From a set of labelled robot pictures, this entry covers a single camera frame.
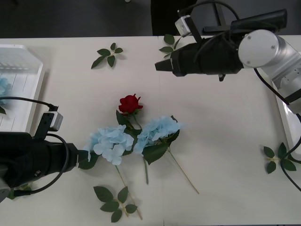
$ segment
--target light blue flower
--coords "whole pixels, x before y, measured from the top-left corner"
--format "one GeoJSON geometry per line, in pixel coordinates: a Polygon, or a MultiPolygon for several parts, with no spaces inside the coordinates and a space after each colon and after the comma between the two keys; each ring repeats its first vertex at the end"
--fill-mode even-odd
{"type": "Polygon", "coordinates": [[[161,118],[153,119],[137,136],[138,141],[134,146],[133,153],[142,154],[146,146],[153,145],[157,140],[174,134],[181,127],[182,125],[171,117],[162,116],[161,118]]]}
{"type": "MultiPolygon", "coordinates": [[[[0,78],[0,97],[7,97],[11,85],[6,78],[0,78]]],[[[0,100],[0,105],[6,105],[9,100],[0,100]]]]}
{"type": "Polygon", "coordinates": [[[121,156],[124,153],[122,145],[115,145],[113,149],[108,149],[103,152],[103,158],[112,162],[113,165],[118,166],[121,164],[121,156]]]}
{"type": "Polygon", "coordinates": [[[102,154],[108,156],[108,153],[112,152],[114,145],[120,145],[123,148],[122,153],[124,153],[124,151],[130,151],[132,149],[134,138],[124,132],[125,128],[125,125],[100,128],[98,129],[98,133],[91,134],[89,144],[84,147],[84,150],[89,152],[88,160],[90,161],[91,159],[91,151],[94,151],[97,155],[102,154]]]}

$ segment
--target green stem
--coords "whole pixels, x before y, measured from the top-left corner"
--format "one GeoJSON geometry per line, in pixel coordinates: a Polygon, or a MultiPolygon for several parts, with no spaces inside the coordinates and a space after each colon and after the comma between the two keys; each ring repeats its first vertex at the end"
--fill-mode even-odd
{"type": "Polygon", "coordinates": [[[137,119],[136,119],[136,116],[135,116],[135,113],[133,114],[133,118],[135,120],[135,122],[137,123],[137,125],[140,127],[140,129],[142,129],[141,125],[137,122],[137,119]]]}
{"type": "Polygon", "coordinates": [[[186,175],[186,173],[184,172],[184,170],[181,168],[181,166],[179,165],[179,163],[177,162],[177,160],[174,158],[173,154],[170,151],[170,147],[168,152],[171,154],[171,157],[174,159],[175,163],[177,163],[177,165],[180,167],[180,169],[182,170],[183,174],[185,175],[185,177],[187,178],[187,180],[189,181],[189,183],[191,184],[191,186],[194,188],[194,190],[196,190],[196,192],[199,194],[198,190],[196,189],[196,187],[192,184],[192,182],[189,180],[188,176],[186,175]]]}
{"type": "Polygon", "coordinates": [[[146,178],[146,184],[149,184],[149,173],[147,171],[147,164],[146,164],[146,160],[144,157],[143,158],[143,162],[144,162],[144,168],[145,168],[145,178],[146,178]]]}
{"type": "MultiPolygon", "coordinates": [[[[122,175],[121,175],[121,173],[120,173],[118,167],[115,166],[115,168],[117,169],[117,172],[118,172],[118,174],[119,174],[119,176],[120,176],[120,178],[121,178],[121,180],[122,180],[122,182],[123,182],[124,187],[126,187],[126,183],[124,182],[124,179],[123,179],[123,177],[122,177],[122,175]]],[[[129,190],[128,190],[128,196],[130,196],[130,198],[131,198],[133,204],[134,204],[135,206],[137,206],[136,203],[135,203],[135,201],[134,201],[134,199],[132,198],[132,196],[131,196],[129,190]]],[[[139,211],[138,207],[137,207],[137,213],[138,213],[140,219],[143,220],[142,215],[141,215],[141,212],[139,211]]]]}

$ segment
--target black cable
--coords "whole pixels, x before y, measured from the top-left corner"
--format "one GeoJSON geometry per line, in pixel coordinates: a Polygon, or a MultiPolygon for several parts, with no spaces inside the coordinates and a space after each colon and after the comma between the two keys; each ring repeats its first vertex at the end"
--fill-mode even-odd
{"type": "Polygon", "coordinates": [[[65,147],[65,150],[66,150],[66,159],[65,159],[65,163],[63,165],[63,168],[61,169],[61,171],[59,172],[59,174],[56,176],[56,178],[54,178],[49,184],[45,185],[42,188],[34,190],[34,191],[15,190],[14,191],[14,196],[15,197],[23,196],[23,195],[36,194],[36,193],[39,193],[41,191],[44,191],[45,189],[47,189],[50,186],[52,186],[61,177],[61,175],[66,171],[67,166],[68,166],[68,161],[69,161],[69,148],[68,148],[68,145],[67,145],[66,141],[63,138],[61,138],[60,136],[56,135],[56,134],[47,133],[47,136],[56,137],[57,139],[59,139],[63,143],[63,145],[65,147]]]}
{"type": "Polygon", "coordinates": [[[24,97],[0,97],[0,100],[24,100],[24,101],[29,101],[29,102],[41,104],[41,105],[46,105],[49,108],[54,108],[55,107],[54,105],[43,102],[43,101],[28,99],[28,98],[24,98],[24,97]]]}
{"type": "Polygon", "coordinates": [[[289,103],[270,85],[268,84],[264,78],[259,74],[257,68],[254,68],[255,73],[257,74],[258,78],[265,84],[279,99],[281,99],[286,105],[289,105],[289,103]]]}
{"type": "Polygon", "coordinates": [[[237,20],[239,20],[238,14],[235,12],[235,10],[230,5],[228,5],[227,3],[224,3],[222,1],[216,1],[216,0],[207,0],[207,1],[203,1],[203,2],[200,2],[200,3],[194,4],[194,5],[188,6],[187,8],[184,8],[184,9],[182,9],[182,10],[179,11],[179,16],[180,17],[184,16],[185,12],[187,12],[188,10],[191,10],[191,9],[195,8],[196,6],[210,4],[210,3],[212,3],[212,4],[214,4],[214,3],[215,4],[219,4],[219,5],[222,5],[222,6],[226,7],[226,8],[228,8],[234,14],[235,18],[237,20]]]}
{"type": "MultiPolygon", "coordinates": [[[[296,114],[300,123],[301,123],[301,116],[299,114],[296,114]]],[[[288,152],[286,153],[280,160],[280,166],[281,166],[281,169],[282,171],[284,172],[284,174],[286,175],[286,177],[292,182],[293,185],[295,185],[295,187],[301,192],[301,188],[293,181],[293,179],[287,174],[286,170],[284,169],[284,166],[283,166],[283,160],[289,156],[294,150],[296,150],[299,145],[301,144],[301,136],[300,136],[300,139],[298,140],[298,142],[295,144],[295,146],[288,152]]]]}

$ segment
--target leaf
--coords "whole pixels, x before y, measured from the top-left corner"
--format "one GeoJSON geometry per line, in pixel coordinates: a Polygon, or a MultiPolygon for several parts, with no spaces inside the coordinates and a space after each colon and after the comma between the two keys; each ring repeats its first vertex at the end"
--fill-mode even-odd
{"type": "Polygon", "coordinates": [[[111,55],[111,52],[106,49],[106,48],[102,48],[100,50],[97,51],[100,55],[108,57],[109,55],[111,55]]]}
{"type": "Polygon", "coordinates": [[[116,210],[111,216],[111,222],[112,223],[118,222],[121,216],[122,216],[122,210],[121,209],[116,210]]]}
{"type": "Polygon", "coordinates": [[[165,55],[165,56],[164,56],[164,58],[165,58],[165,57],[169,57],[170,55],[171,55],[171,53],[169,53],[169,54],[165,55]]]}
{"type": "Polygon", "coordinates": [[[6,114],[6,111],[5,111],[4,108],[1,107],[1,106],[0,106],[0,113],[1,113],[1,114],[6,114]]]}
{"type": "Polygon", "coordinates": [[[107,61],[108,61],[108,64],[113,67],[114,66],[114,63],[115,63],[115,56],[109,56],[107,58],[107,61]]]}
{"type": "Polygon", "coordinates": [[[286,154],[286,146],[282,142],[281,145],[278,148],[278,158],[282,159],[283,156],[285,156],[285,154],[286,154]]]}
{"type": "Polygon", "coordinates": [[[7,198],[14,200],[16,197],[14,196],[14,189],[11,188],[7,198]]]}
{"type": "Polygon", "coordinates": [[[161,158],[165,154],[168,147],[169,144],[166,143],[148,146],[144,148],[142,154],[147,163],[150,165],[152,162],[161,158]]]}
{"type": "Polygon", "coordinates": [[[105,203],[100,209],[104,212],[115,212],[119,207],[119,203],[117,201],[111,201],[105,203]]]}
{"type": "Polygon", "coordinates": [[[118,196],[117,196],[118,200],[121,203],[124,203],[127,200],[127,194],[128,194],[128,188],[126,186],[118,193],[118,196]]]}
{"type": "Polygon", "coordinates": [[[296,171],[296,166],[288,159],[283,159],[283,167],[288,171],[296,171]]]}
{"type": "Polygon", "coordinates": [[[111,48],[111,50],[114,50],[116,48],[116,43],[114,42],[110,48],[111,48]]]}
{"type": "Polygon", "coordinates": [[[273,158],[275,156],[274,152],[272,149],[270,149],[269,147],[264,146],[263,147],[263,152],[265,153],[265,155],[269,158],[273,158]]]}
{"type": "Polygon", "coordinates": [[[95,153],[91,153],[91,159],[90,159],[90,161],[88,161],[88,152],[80,153],[79,154],[79,168],[82,170],[92,169],[96,165],[98,157],[99,157],[99,155],[97,155],[95,153]]]}
{"type": "Polygon", "coordinates": [[[166,34],[164,35],[164,42],[167,43],[168,45],[173,45],[174,37],[171,34],[166,34]]]}
{"type": "Polygon", "coordinates": [[[276,163],[274,161],[270,161],[267,164],[267,173],[270,174],[271,172],[274,172],[276,169],[276,163]]]}
{"type": "Polygon", "coordinates": [[[115,53],[122,53],[123,52],[123,49],[122,48],[117,48],[116,50],[115,50],[115,53]]]}
{"type": "Polygon", "coordinates": [[[182,37],[180,37],[180,38],[178,39],[178,41],[175,43],[175,45],[174,45],[174,50],[177,48],[177,45],[179,44],[179,41],[180,41],[181,38],[182,38],[182,37]]]}
{"type": "Polygon", "coordinates": [[[159,50],[163,53],[172,53],[174,51],[174,49],[169,46],[164,46],[163,48],[161,48],[159,50]]]}
{"type": "Polygon", "coordinates": [[[126,206],[126,211],[128,212],[128,213],[135,213],[135,211],[137,210],[137,206],[135,206],[135,205],[133,205],[133,204],[128,204],[127,206],[126,206]]]}
{"type": "Polygon", "coordinates": [[[100,56],[97,58],[97,60],[95,60],[91,66],[91,69],[95,68],[96,66],[98,66],[102,60],[105,59],[105,56],[100,56]]]}
{"type": "Polygon", "coordinates": [[[106,187],[96,186],[93,188],[96,196],[100,201],[110,202],[113,200],[113,194],[106,187]]]}

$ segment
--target table surface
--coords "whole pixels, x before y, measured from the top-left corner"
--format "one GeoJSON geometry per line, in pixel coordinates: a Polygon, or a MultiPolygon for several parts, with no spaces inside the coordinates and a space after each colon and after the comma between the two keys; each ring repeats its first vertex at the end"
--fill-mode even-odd
{"type": "MultiPolygon", "coordinates": [[[[301,36],[284,36],[301,50],[301,36]]],[[[193,42],[181,40],[179,47],[193,42]]],[[[125,216],[123,226],[192,226],[235,224],[300,224],[301,197],[280,167],[265,172],[263,145],[276,149],[286,143],[274,95],[254,72],[242,70],[217,76],[192,74],[176,78],[157,72],[163,59],[162,37],[68,39],[9,39],[0,44],[24,44],[45,62],[47,72],[40,100],[59,105],[64,120],[58,135],[81,149],[97,128],[116,126],[119,99],[141,97],[139,121],[146,124],[174,115],[185,124],[171,150],[190,177],[197,194],[168,154],[149,166],[146,185],[138,155],[123,158],[120,166],[143,215],[125,216]],[[97,50],[115,42],[124,49],[114,69],[107,64],[91,70],[97,50]]],[[[44,107],[37,107],[37,123],[44,107]]],[[[289,174],[301,183],[301,173],[289,174]]],[[[35,183],[41,187],[54,178],[35,183]]],[[[93,187],[104,185],[116,194],[123,184],[113,165],[99,158],[87,171],[73,169],[46,191],[0,204],[0,223],[6,226],[104,226],[110,213],[93,187]]]]}

